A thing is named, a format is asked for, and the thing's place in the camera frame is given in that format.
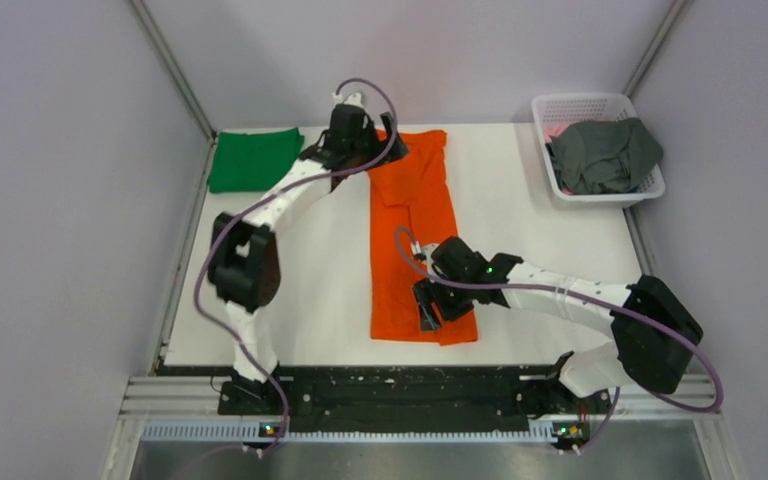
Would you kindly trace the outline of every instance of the black metal plate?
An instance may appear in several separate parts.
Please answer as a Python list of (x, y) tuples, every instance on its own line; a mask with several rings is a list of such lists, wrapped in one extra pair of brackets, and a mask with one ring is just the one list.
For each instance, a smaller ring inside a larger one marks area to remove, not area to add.
[[(528, 429), (528, 419), (579, 411), (582, 400), (545, 376), (551, 366), (279, 367), (295, 432), (490, 432)], [(274, 388), (252, 395), (222, 385), (220, 415), (280, 415)], [(584, 400), (604, 413), (599, 395)]]

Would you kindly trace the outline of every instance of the metal floor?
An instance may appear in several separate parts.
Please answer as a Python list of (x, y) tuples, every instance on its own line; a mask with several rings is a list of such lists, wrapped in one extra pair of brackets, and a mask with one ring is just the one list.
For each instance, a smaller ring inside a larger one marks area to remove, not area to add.
[[(286, 444), (258, 460), (219, 453), (175, 480), (475, 480), (708, 479), (693, 423), (615, 421), (581, 457), (546, 455), (506, 444)], [(132, 480), (168, 480), (191, 459), (218, 446), (143, 442)]]

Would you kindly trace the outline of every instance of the metal corner post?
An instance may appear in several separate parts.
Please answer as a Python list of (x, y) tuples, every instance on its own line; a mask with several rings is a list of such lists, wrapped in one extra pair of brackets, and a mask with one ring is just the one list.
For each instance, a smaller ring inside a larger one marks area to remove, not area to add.
[(199, 130), (201, 130), (202, 134), (204, 134), (208, 140), (211, 140), (215, 136), (216, 130), (210, 125), (207, 114), (204, 113), (204, 110), (201, 108), (201, 105), (193, 93), (192, 88), (190, 88), (190, 84), (187, 82), (187, 78), (184, 76), (184, 72), (181, 70), (180, 65), (178, 65), (177, 60), (175, 60), (172, 49), (169, 47), (169, 44), (163, 37), (163, 33), (157, 26), (157, 22), (154, 21), (154, 17), (149, 11), (148, 6), (146, 6), (145, 1), (126, 1), (128, 5), (131, 6), (131, 11), (134, 13), (134, 17), (145, 31), (149, 42), (154, 47), (154, 51), (157, 54), (158, 59), (163, 64), (166, 73), (172, 80), (172, 84), (175, 85), (175, 89), (178, 91), (178, 94), (184, 101), (184, 105), (186, 105), (187, 110), (189, 110), (190, 115), (192, 115), (193, 120), (195, 120), (199, 127)]
[(633, 97), (637, 92), (637, 88), (649, 71), (649, 67), (652, 66), (655, 59), (658, 56), (658, 52), (661, 51), (661, 47), (667, 40), (669, 35), (673, 32), (678, 21), (681, 19), (682, 14), (693, 3), (693, 0), (673, 0), (670, 9), (667, 10), (667, 14), (664, 16), (664, 20), (655, 31), (655, 36), (652, 37), (652, 41), (649, 42), (649, 46), (646, 47), (646, 51), (643, 52), (643, 56), (640, 57), (640, 62), (631, 74), (631, 78), (628, 79), (625, 88), (623, 89), (623, 95), (626, 97)]

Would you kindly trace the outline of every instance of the cable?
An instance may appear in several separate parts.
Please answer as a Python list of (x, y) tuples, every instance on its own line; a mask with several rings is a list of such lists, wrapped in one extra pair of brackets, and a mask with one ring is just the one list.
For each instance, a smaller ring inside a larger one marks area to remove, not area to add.
[(296, 187), (299, 187), (309, 182), (321, 180), (323, 178), (349, 176), (349, 175), (354, 175), (356, 173), (360, 173), (374, 166), (375, 164), (383, 160), (388, 153), (390, 153), (390, 149), (393, 148), (393, 144), (396, 141), (395, 132), (397, 131), (396, 108), (393, 106), (393, 102), (390, 101), (390, 97), (388, 97), (387, 94), (384, 93), (383, 90), (381, 90), (381, 88), (379, 88), (377, 85), (370, 82), (369, 80), (365, 80), (363, 78), (350, 78), (348, 80), (344, 80), (343, 82), (340, 83), (340, 85), (337, 86), (336, 93), (339, 94), (340, 91), (343, 89), (343, 87), (345, 87), (350, 83), (362, 83), (364, 85), (369, 86), (370, 88), (378, 92), (379, 95), (381, 95), (381, 98), (383, 98), (384, 102), (387, 104), (387, 108), (390, 109), (390, 113), (393, 116), (393, 123), (392, 123), (393, 134), (390, 135), (390, 138), (388, 139), (387, 145), (384, 147), (384, 150), (381, 153), (379, 153), (375, 158), (364, 163), (363, 165), (360, 165), (354, 168), (347, 168), (345, 170), (339, 170), (336, 172), (327, 172), (327, 173), (321, 173), (318, 175), (312, 175), (310, 177), (305, 177), (300, 180), (296, 180), (295, 182), (290, 183), (289, 185), (278, 190), (277, 192), (272, 193), (266, 197), (263, 197), (262, 199), (255, 202), (254, 205), (250, 206), (249, 208), (246, 208), (245, 210), (243, 210), (242, 212), (234, 216), (231, 219), (231, 221), (229, 221), (228, 224), (225, 225), (225, 228), (223, 228), (222, 231), (219, 232), (219, 235), (216, 236), (216, 240), (210, 246), (210, 251), (208, 252), (207, 257), (204, 259), (204, 264), (202, 264), (201, 270), (199, 270), (198, 277), (196, 278), (196, 285), (195, 285), (195, 288), (193, 289), (193, 302), (195, 303), (196, 311), (202, 317), (206, 318), (208, 321), (218, 326), (219, 328), (225, 330), (225, 332), (227, 332), (229, 335), (231, 335), (231, 337), (233, 337), (234, 341), (237, 343), (237, 346), (240, 347), (240, 351), (243, 352), (243, 355), (246, 357), (246, 359), (252, 364), (255, 370), (257, 370), (261, 375), (266, 377), (266, 380), (273, 387), (275, 387), (275, 390), (278, 392), (278, 396), (281, 397), (281, 403), (283, 405), (283, 411), (281, 413), (281, 424), (279, 426), (277, 435), (275, 435), (275, 438), (272, 440), (272, 443), (270, 443), (269, 446), (262, 451), (262, 455), (266, 455), (272, 452), (287, 431), (287, 421), (290, 416), (290, 402), (287, 400), (287, 394), (284, 392), (284, 389), (281, 388), (281, 384), (278, 383), (278, 381), (270, 374), (270, 372), (267, 372), (266, 369), (263, 368), (263, 366), (260, 365), (257, 362), (257, 360), (255, 360), (251, 352), (249, 352), (249, 350), (246, 348), (245, 344), (243, 343), (243, 339), (240, 337), (240, 334), (237, 332), (237, 330), (232, 326), (226, 324), (216, 316), (212, 315), (207, 310), (205, 310), (204, 306), (202, 306), (201, 304), (201, 300), (199, 299), (199, 293), (201, 292), (201, 286), (204, 283), (204, 278), (207, 276), (207, 269), (208, 269), (208, 266), (210, 265), (210, 261), (216, 255), (217, 250), (219, 250), (219, 246), (222, 244), (223, 241), (225, 241), (225, 238), (228, 236), (228, 232), (230, 232), (231, 229), (237, 223), (239, 223), (244, 217), (256, 211), (257, 209), (263, 207), (264, 205), (267, 205), (269, 202), (275, 200), (279, 195), (282, 195), (289, 190), (292, 190)]
[(210, 389), (216, 393), (219, 393), (219, 394), (222, 393), (221, 390), (217, 390), (217, 388), (213, 386), (213, 375), (210, 376)]
[(401, 233), (406, 233), (408, 235), (408, 238), (410, 238), (411, 243), (414, 243), (414, 244), (417, 243), (416, 237), (413, 236), (413, 233), (411, 233), (411, 231), (408, 230), (407, 227), (401, 226), (396, 228), (396, 231), (393, 233), (393, 238), (396, 242), (396, 249), (399, 251), (399, 255), (401, 255), (402, 259), (404, 259), (404, 261), (407, 262), (408, 265), (410, 265), (410, 267), (413, 268), (417, 273), (419, 273), (423, 277), (433, 282), (439, 283), (440, 285), (446, 285), (447, 287), (452, 287), (452, 288), (460, 288), (462, 290), (499, 290), (499, 289), (506, 289), (506, 288), (519, 288), (523, 290), (539, 290), (543, 292), (557, 291), (557, 292), (563, 293), (564, 295), (568, 295), (572, 298), (576, 298), (578, 300), (582, 300), (585, 302), (590, 302), (599, 307), (619, 313), (620, 315), (627, 316), (649, 327), (654, 328), (655, 330), (663, 333), (664, 335), (667, 335), (668, 337), (680, 343), (684, 348), (690, 350), (690, 353), (695, 355), (699, 359), (699, 361), (702, 362), (702, 366), (704, 366), (705, 370), (708, 371), (708, 375), (711, 377), (711, 381), (714, 383), (714, 390), (716, 391), (716, 395), (714, 396), (714, 401), (710, 405), (704, 406), (704, 407), (697, 407), (694, 405), (687, 405), (685, 403), (678, 402), (676, 400), (673, 400), (672, 398), (667, 397), (666, 395), (662, 395), (657, 392), (649, 392), (649, 393), (651, 393), (656, 398), (674, 407), (678, 407), (683, 410), (687, 410), (689, 412), (695, 412), (695, 413), (715, 412), (719, 410), (719, 408), (722, 406), (723, 382), (720, 379), (720, 375), (717, 373), (717, 369), (714, 368), (714, 365), (711, 363), (711, 360), (709, 360), (708, 357), (705, 356), (705, 354), (702, 353), (701, 350), (699, 350), (699, 347), (694, 345), (693, 342), (691, 342), (690, 340), (684, 338), (683, 335), (676, 332), (675, 330), (665, 325), (662, 325), (661, 323), (658, 323), (655, 320), (652, 320), (646, 315), (635, 312), (634, 310), (621, 307), (619, 305), (614, 305), (612, 303), (606, 302), (599, 298), (591, 297), (590, 295), (585, 295), (583, 293), (579, 293), (567, 288), (559, 288), (557, 286), (540, 285), (540, 284), (534, 284), (534, 283), (481, 283), (481, 284), (461, 283), (461, 282), (453, 282), (451, 280), (446, 280), (446, 279), (431, 275), (424, 269), (420, 268), (416, 264), (416, 262), (404, 251), (401, 243), (399, 243), (399, 234)]
[(620, 403), (620, 387), (614, 389), (614, 398), (611, 400), (611, 406), (608, 407), (608, 413), (605, 414), (605, 418), (603, 418), (599, 423), (599, 426), (596, 427), (596, 431), (593, 432), (593, 435), (590, 435), (590, 438), (587, 439), (587, 443), (576, 449), (576, 453), (581, 455), (587, 450), (590, 450), (593, 445), (596, 444), (596, 440), (598, 440), (599, 437), (602, 436), (602, 432), (605, 431), (605, 425), (608, 424), (608, 420), (614, 416), (614, 412), (617, 410), (618, 403)]

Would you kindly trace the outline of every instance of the pink cloth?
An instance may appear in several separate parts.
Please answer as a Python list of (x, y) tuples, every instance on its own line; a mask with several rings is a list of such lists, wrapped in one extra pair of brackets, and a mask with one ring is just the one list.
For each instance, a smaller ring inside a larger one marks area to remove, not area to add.
[(566, 122), (558, 125), (552, 125), (546, 130), (543, 130), (543, 141), (546, 143), (552, 143), (552, 138), (564, 133), (564, 130), (566, 130), (570, 125), (572, 125), (572, 122)]

